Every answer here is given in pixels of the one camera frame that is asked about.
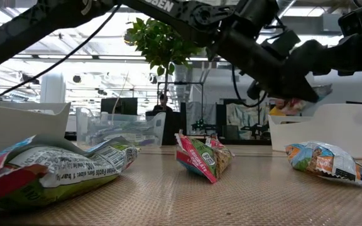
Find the clear plastic bin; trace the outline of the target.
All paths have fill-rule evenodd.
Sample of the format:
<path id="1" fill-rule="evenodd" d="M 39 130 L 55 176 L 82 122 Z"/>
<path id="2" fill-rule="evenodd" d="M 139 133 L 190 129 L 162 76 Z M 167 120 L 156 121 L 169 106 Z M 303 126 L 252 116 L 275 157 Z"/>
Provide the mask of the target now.
<path id="1" fill-rule="evenodd" d="M 89 132 L 97 131 L 97 128 L 108 127 L 109 125 L 115 125 L 120 122 L 131 122 L 153 126 L 154 132 L 162 140 L 165 127 L 165 118 L 166 113 L 164 112 L 155 112 L 154 116 L 108 114 L 106 112 L 101 114 L 93 114 L 90 109 L 78 107 L 76 108 L 77 144 L 79 146 L 95 146 L 96 144 L 89 145 L 85 141 L 85 136 Z"/>

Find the black monitor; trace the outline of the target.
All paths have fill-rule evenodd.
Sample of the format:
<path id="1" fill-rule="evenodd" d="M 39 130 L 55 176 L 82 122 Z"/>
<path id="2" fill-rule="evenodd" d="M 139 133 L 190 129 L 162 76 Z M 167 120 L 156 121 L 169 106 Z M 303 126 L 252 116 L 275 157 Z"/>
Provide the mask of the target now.
<path id="1" fill-rule="evenodd" d="M 101 112 L 136 116 L 138 114 L 138 99 L 134 97 L 102 99 Z"/>

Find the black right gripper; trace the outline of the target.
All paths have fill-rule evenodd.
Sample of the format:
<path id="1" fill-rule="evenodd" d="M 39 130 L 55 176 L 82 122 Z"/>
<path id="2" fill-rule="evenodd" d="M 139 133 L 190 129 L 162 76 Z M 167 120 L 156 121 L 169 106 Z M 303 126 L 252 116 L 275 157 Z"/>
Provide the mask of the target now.
<path id="1" fill-rule="evenodd" d="M 327 75 L 329 69 L 337 70 L 339 76 L 351 76 L 362 72 L 362 35 L 346 36 L 326 50 L 326 63 L 322 53 L 327 46 L 316 40 L 306 41 L 295 48 L 285 61 L 286 76 Z"/>

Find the white plastic bin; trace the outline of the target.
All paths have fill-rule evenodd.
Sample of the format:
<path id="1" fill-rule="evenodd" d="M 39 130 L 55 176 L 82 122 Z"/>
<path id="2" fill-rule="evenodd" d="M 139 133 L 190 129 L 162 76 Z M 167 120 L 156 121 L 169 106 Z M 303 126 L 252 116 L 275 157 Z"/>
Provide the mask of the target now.
<path id="1" fill-rule="evenodd" d="M 361 104 L 324 104 L 312 117 L 269 116 L 268 122 L 275 151 L 293 143 L 320 141 L 362 159 Z"/>

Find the pale grey plastic bin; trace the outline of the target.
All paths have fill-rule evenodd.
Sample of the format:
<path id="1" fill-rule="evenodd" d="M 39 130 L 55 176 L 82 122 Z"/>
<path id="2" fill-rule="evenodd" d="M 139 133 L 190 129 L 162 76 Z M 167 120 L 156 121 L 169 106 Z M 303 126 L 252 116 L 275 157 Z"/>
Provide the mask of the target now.
<path id="1" fill-rule="evenodd" d="M 0 151 L 37 134 L 64 136 L 69 103 L 0 101 Z"/>

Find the person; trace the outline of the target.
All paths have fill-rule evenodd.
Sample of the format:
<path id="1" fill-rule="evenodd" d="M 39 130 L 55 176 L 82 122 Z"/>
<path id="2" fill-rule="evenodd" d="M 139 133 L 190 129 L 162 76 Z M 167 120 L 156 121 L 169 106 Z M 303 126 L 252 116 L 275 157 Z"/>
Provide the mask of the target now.
<path id="1" fill-rule="evenodd" d="M 172 108 L 167 105 L 168 97 L 166 95 L 161 94 L 159 101 L 160 103 L 154 106 L 153 111 L 173 112 Z"/>

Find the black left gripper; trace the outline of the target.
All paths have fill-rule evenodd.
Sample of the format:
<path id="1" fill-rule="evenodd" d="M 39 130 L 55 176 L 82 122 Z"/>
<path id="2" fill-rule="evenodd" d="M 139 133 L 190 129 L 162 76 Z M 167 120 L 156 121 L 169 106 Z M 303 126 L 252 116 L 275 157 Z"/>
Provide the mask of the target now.
<path id="1" fill-rule="evenodd" d="M 299 99 L 317 102 L 319 96 L 305 77 L 283 77 L 283 63 L 266 51 L 254 51 L 251 77 L 269 96 L 279 99 Z"/>

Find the blue orange granola bar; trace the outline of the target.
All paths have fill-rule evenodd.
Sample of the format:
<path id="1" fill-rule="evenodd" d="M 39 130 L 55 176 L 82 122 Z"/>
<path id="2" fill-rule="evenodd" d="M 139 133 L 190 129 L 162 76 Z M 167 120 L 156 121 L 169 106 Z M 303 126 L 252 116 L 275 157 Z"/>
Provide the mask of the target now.
<path id="1" fill-rule="evenodd" d="M 295 170 L 318 177 L 362 186 L 362 165 L 341 148 L 308 141 L 285 147 L 288 162 Z"/>

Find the red green granola bar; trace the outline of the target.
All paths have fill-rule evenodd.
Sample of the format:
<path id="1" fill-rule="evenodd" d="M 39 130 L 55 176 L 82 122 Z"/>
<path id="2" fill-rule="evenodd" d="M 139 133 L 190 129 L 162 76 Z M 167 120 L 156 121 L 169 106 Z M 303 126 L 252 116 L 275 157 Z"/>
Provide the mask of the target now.
<path id="1" fill-rule="evenodd" d="M 17 168 L 13 171 L 0 175 L 0 198 L 18 190 L 29 182 L 44 176 L 48 173 L 48 168 L 39 164 Z"/>
<path id="2" fill-rule="evenodd" d="M 198 139 L 176 133 L 175 159 L 187 170 L 216 183 L 233 160 L 228 154 L 213 150 Z"/>
<path id="3" fill-rule="evenodd" d="M 235 157 L 235 155 L 223 145 L 216 135 L 208 137 L 206 139 L 206 145 L 212 148 L 213 150 L 222 152 L 223 154 L 228 154 L 230 157 Z"/>

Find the green white granola bar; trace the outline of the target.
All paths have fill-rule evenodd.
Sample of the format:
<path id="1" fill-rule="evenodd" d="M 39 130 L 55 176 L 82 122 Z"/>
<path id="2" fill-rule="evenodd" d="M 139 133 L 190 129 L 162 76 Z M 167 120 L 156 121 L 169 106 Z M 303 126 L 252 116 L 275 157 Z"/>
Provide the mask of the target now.
<path id="1" fill-rule="evenodd" d="M 83 150 L 63 138 L 36 135 L 0 152 L 0 175 L 39 164 L 44 176 L 0 198 L 1 212 L 44 207 L 95 190 L 115 180 L 138 157 L 122 137 Z"/>

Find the white round pillar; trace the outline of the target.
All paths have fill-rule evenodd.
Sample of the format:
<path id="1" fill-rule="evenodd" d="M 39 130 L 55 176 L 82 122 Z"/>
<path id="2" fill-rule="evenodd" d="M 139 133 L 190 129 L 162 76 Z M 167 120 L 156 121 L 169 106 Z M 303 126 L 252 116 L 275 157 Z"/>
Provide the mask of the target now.
<path id="1" fill-rule="evenodd" d="M 66 83 L 62 73 L 52 72 L 41 77 L 41 103 L 64 103 L 65 93 Z"/>

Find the white crumpled sheet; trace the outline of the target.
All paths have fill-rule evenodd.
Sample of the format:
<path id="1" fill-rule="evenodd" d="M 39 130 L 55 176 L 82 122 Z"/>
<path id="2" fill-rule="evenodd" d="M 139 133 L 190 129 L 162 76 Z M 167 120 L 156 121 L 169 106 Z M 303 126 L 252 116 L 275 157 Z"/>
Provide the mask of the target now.
<path id="1" fill-rule="evenodd" d="M 242 131 L 241 128 L 244 126 L 253 126 L 254 124 L 267 124 L 269 111 L 267 103 L 252 108 L 241 104 L 227 104 L 226 124 L 228 126 L 238 127 L 238 136 L 240 139 L 253 139 L 250 131 Z"/>

